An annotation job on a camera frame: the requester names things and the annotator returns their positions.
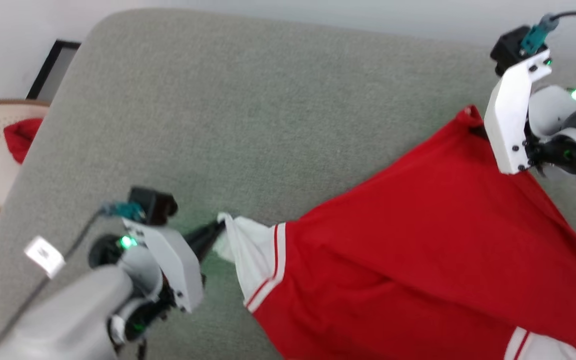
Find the gray table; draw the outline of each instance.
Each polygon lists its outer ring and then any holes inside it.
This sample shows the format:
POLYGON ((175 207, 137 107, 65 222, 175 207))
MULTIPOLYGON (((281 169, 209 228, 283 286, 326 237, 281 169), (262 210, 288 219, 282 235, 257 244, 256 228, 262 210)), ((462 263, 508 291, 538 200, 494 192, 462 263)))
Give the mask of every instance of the gray table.
MULTIPOLYGON (((489 48, 171 9, 115 14, 78 50, 0 214, 0 328, 41 278, 35 235, 61 251, 133 184, 176 196, 172 226, 217 211, 298 218, 388 166, 496 84, 489 48)), ((559 59, 549 82, 576 85, 559 59)), ((576 193, 548 184, 576 228, 576 193)), ((94 236, 116 230, 99 223, 94 236)), ((87 271, 82 248, 42 295, 87 271)), ((206 299, 155 326, 151 358, 279 356, 210 257, 206 299)))

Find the white tag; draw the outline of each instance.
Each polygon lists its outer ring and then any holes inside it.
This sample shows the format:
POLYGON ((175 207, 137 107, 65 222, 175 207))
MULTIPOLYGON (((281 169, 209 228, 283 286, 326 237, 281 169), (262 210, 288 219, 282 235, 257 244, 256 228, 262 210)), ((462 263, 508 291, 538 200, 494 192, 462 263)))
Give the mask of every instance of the white tag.
POLYGON ((51 279, 66 265, 62 253, 41 236, 35 236, 23 252, 43 268, 51 279))

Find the black metal frame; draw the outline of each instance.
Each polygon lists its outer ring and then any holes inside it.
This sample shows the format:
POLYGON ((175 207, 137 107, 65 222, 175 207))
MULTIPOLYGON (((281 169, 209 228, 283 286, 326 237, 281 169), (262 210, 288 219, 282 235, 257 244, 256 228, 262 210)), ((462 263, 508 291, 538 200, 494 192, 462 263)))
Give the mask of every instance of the black metal frame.
POLYGON ((54 45, 50 49, 48 53, 48 57, 43 62, 43 66, 41 66, 41 70, 37 74, 36 79, 32 83, 32 87, 30 87, 30 91, 28 91, 28 96, 26 99, 28 100, 36 100, 39 96, 39 93, 42 91, 44 84, 46 83, 46 79, 48 79, 48 75, 50 71, 53 70, 53 66, 55 62, 57 62, 57 58, 59 54, 62 52, 63 49, 73 49, 77 50, 80 48, 81 43, 72 42, 72 41, 64 41, 62 39, 58 39, 54 42, 54 45))

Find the red stripe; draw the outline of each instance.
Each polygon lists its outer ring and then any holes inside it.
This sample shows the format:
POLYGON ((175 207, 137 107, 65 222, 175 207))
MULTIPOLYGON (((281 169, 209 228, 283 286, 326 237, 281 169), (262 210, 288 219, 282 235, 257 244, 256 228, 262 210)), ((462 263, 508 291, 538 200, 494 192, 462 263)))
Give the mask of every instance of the red stripe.
POLYGON ((279 225, 274 226, 274 272, 272 273, 271 277, 266 278, 266 280, 264 280, 256 290, 254 290, 254 293, 252 294, 252 296, 250 296, 250 298, 246 302, 246 308, 249 307, 250 303, 252 303, 253 300, 255 300, 261 289, 263 289, 263 287, 266 284, 268 284, 268 281, 274 280, 274 278, 276 278, 277 276, 277 269, 279 268, 279 265, 277 264, 279 257, 279 255, 277 254, 277 228, 279 228, 279 225))
POLYGON ((517 349, 517 353, 514 354, 514 360, 519 360, 519 355, 521 355, 522 350, 524 349, 526 340, 528 340, 528 335, 530 335, 530 331, 526 331, 526 335, 523 336, 523 340, 521 340, 521 344, 519 344, 519 349, 517 349))

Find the red fabric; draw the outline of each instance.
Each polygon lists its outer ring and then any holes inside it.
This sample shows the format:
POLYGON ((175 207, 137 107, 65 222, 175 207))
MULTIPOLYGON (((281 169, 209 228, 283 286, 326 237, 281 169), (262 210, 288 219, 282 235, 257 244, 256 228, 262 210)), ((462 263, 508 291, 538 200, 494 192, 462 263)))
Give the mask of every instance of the red fabric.
POLYGON ((503 359, 516 327, 576 348, 576 233, 528 173, 503 175, 475 107, 286 224, 253 313, 291 359, 503 359))
POLYGON ((22 164, 26 159, 26 154, 41 124, 42 119, 40 118, 28 118, 4 127, 4 138, 8 150, 19 164, 22 164))

